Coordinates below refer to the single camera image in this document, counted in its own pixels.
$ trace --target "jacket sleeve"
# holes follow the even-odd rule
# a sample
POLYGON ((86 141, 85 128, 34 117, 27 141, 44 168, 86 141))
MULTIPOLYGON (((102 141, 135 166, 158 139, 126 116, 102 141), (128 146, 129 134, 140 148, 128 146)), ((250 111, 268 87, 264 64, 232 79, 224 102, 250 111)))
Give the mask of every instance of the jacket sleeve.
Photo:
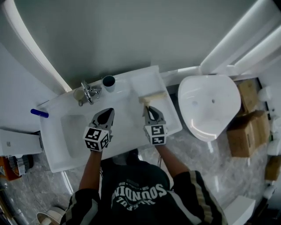
POLYGON ((183 205, 201 219, 202 224, 227 225, 223 210, 198 171, 184 172, 175 176, 173 190, 183 205))
POLYGON ((88 225, 98 212, 100 197, 97 190, 82 189, 75 192, 61 219, 61 225, 88 225))

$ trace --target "faucet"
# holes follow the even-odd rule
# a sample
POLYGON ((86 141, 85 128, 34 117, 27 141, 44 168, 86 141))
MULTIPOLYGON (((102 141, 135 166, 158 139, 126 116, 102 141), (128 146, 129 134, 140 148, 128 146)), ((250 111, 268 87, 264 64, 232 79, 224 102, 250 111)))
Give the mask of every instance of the faucet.
POLYGON ((101 87, 100 86, 90 86, 86 83, 85 80, 82 80, 81 82, 81 86, 83 88, 84 94, 86 96, 86 99, 88 100, 88 102, 90 103, 90 105, 92 105, 94 103, 92 97, 95 96, 97 94, 97 98, 100 97, 101 94, 101 87))

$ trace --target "black and white marker cube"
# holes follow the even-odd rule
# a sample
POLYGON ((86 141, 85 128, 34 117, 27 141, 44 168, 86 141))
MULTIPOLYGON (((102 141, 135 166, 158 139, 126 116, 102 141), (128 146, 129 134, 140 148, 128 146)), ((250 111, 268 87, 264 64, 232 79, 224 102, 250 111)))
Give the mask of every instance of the black and white marker cube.
POLYGON ((153 145, 166 144, 167 126, 165 124, 145 126, 144 131, 151 144, 153 145))
POLYGON ((89 150, 101 152, 109 143, 109 131, 86 127, 83 139, 89 150))

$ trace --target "marble floor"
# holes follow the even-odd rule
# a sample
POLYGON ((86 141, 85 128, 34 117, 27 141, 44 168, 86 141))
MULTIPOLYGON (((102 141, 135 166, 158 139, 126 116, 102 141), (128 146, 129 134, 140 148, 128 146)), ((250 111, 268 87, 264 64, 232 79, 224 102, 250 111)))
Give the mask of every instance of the marble floor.
MULTIPOLYGON (((208 145, 195 138, 179 112, 177 99, 171 96, 179 113, 183 130, 168 137, 167 146, 191 170, 198 170, 218 200, 226 208, 238 195, 259 201, 265 189, 264 171, 267 163, 267 146, 261 146, 251 159, 231 157, 224 131, 208 145)), ((152 145, 139 148, 140 157, 157 165, 159 154, 152 145)), ((84 166, 65 172, 52 173, 45 153, 34 156, 34 167, 21 179, 0 180, 16 219, 21 224, 37 224, 36 214, 51 206, 66 208, 73 192, 78 190, 84 166)), ((167 171, 162 162, 161 168, 167 171)))

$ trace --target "bathroom sink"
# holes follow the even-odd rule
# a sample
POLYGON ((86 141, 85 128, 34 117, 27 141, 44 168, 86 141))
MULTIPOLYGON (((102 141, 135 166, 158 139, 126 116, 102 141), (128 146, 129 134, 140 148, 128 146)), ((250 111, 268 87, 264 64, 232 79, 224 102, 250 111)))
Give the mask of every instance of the bathroom sink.
MULTIPOLYGON (((73 97, 73 91, 58 96, 38 107, 49 113, 49 118, 40 118, 41 135, 50 169, 63 171, 85 165, 90 155, 83 140, 85 127, 101 110, 114 108, 112 141, 103 150, 102 159, 116 156, 148 144, 145 136, 143 105, 139 97, 167 89, 157 66, 148 67, 115 76, 115 90, 108 93, 104 88, 93 105, 82 107, 73 97)), ((101 85, 101 81, 91 85, 101 85)), ((169 97, 152 100, 151 106, 164 114, 168 135, 182 129, 180 120, 169 97)))
POLYGON ((205 142, 217 139, 241 107, 235 83, 224 75, 186 77, 178 101, 188 129, 205 142))

